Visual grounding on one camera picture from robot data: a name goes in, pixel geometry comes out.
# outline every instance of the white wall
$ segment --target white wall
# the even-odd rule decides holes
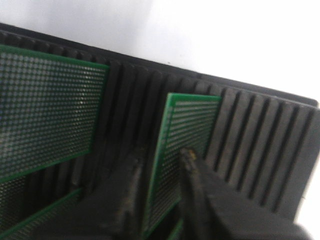
[[[0,22],[320,101],[317,0],[0,0]],[[297,222],[320,239],[320,169]]]

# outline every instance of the white background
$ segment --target white background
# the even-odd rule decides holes
[[[0,22],[320,101],[318,0],[0,0]],[[315,239],[319,187],[296,218]]]

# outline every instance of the green board border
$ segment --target green board border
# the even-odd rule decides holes
[[[77,64],[84,67],[91,67],[96,69],[108,70],[110,68],[108,65],[104,65],[100,63],[84,61],[84,60],[74,59],[66,56],[59,56],[59,55],[54,55],[50,53],[34,51],[34,50],[19,48],[15,46],[8,46],[3,44],[0,44],[0,53],[1,51],[6,51],[7,53],[11,53],[11,54],[28,55],[28,57],[42,58],[46,60],[54,60],[54,61],[60,61],[64,63],[72,63],[72,64]]]
[[[54,203],[52,203],[51,205],[43,208],[42,210],[36,212],[35,214],[31,215],[30,217],[26,218],[25,220],[21,221],[20,223],[18,223],[17,225],[9,228],[8,230],[4,231],[3,233],[0,234],[0,239],[3,239],[7,236],[9,236],[10,234],[19,231],[20,229],[22,229],[24,226],[26,226],[27,224],[29,224],[30,222],[34,221],[35,219],[37,219],[38,217],[46,214],[47,212],[51,211],[52,209],[54,209],[55,207],[59,206],[60,204],[63,204],[64,201],[74,197],[75,195],[79,195],[81,193],[82,189],[79,188],[77,190],[74,190],[73,192],[69,193],[68,195],[60,198],[59,200],[55,201]]]
[[[184,226],[184,221],[180,219],[178,223],[175,225],[174,229],[170,232],[170,235],[167,238],[167,240],[175,240],[181,233],[183,226]]]
[[[26,171],[22,171],[22,172],[18,172],[18,173],[15,173],[11,176],[6,176],[6,177],[3,177],[3,178],[0,178],[0,184],[3,184],[3,183],[6,183],[6,182],[9,182],[11,180],[14,180],[14,179],[17,179],[19,177],[22,177],[22,176],[25,176],[25,175],[28,175],[28,174],[31,174],[31,173],[34,173],[36,171],[39,171],[41,169],[46,169],[48,167],[51,167],[53,165],[56,165],[56,164],[60,164],[60,163],[63,163],[63,162],[66,162],[66,161],[69,161],[71,159],[75,159],[77,157],[80,157],[82,155],[85,155],[85,154],[89,154],[91,153],[91,150],[87,150],[87,151],[82,151],[82,152],[79,152],[77,154],[74,154],[74,155],[71,155],[71,156],[67,156],[61,160],[58,160],[58,161],[54,161],[54,162],[50,162],[50,163],[47,163],[47,164],[44,164],[44,165],[41,165],[41,166],[37,166],[35,168],[31,168],[31,169],[28,169]]]

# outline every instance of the green prototype board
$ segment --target green prototype board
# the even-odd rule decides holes
[[[108,70],[0,45],[0,183],[91,151]]]
[[[206,155],[220,100],[219,96],[168,94],[147,193],[143,239],[180,200],[180,149],[193,147]]]
[[[0,234],[21,220],[26,176],[0,183]]]
[[[0,233],[1,240],[32,240],[33,231],[55,216],[61,215],[78,203],[80,189],[77,189],[24,221]]]

